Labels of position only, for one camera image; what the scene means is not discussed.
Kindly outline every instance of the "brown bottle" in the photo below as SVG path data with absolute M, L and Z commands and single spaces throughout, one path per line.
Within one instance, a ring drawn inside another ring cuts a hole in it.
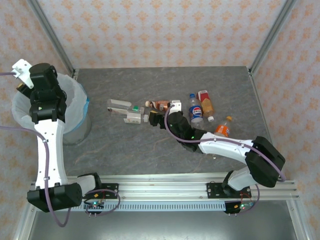
M 170 101 L 166 101 L 166 100 L 146 101 L 145 106 L 166 112 L 168 110 L 168 108 L 170 107 Z

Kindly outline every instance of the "trash bin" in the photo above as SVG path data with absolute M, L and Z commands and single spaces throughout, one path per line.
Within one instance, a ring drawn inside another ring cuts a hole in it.
M 91 130 L 92 124 L 88 115 L 89 99 L 81 84 L 68 75 L 58 73 L 57 80 L 67 96 L 63 144 L 78 144 L 88 136 Z M 22 127 L 35 130 L 35 124 L 29 115 L 30 107 L 30 100 L 17 92 L 12 101 L 13 118 Z

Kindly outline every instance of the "white plastic bag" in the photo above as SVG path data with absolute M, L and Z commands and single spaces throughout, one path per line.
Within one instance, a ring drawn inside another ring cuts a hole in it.
M 60 88 L 66 93 L 66 111 L 64 134 L 76 129 L 85 119 L 88 110 L 87 94 L 82 86 L 68 75 L 58 73 Z M 12 115 L 22 127 L 35 130 L 35 124 L 29 115 L 30 100 L 22 93 L 17 92 L 12 101 Z

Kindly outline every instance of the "pepsi bottle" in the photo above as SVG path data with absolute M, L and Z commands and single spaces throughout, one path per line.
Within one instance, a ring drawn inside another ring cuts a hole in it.
M 189 97 L 191 126 L 196 129 L 204 130 L 204 119 L 202 116 L 201 103 L 198 99 L 196 99 L 196 95 L 194 93 L 191 93 Z

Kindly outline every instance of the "orange juice bottle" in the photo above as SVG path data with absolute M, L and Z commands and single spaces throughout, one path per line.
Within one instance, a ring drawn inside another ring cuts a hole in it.
M 221 122 L 219 126 L 216 128 L 214 135 L 226 138 L 229 137 L 231 122 L 232 117 L 227 116 L 226 119 L 223 122 Z

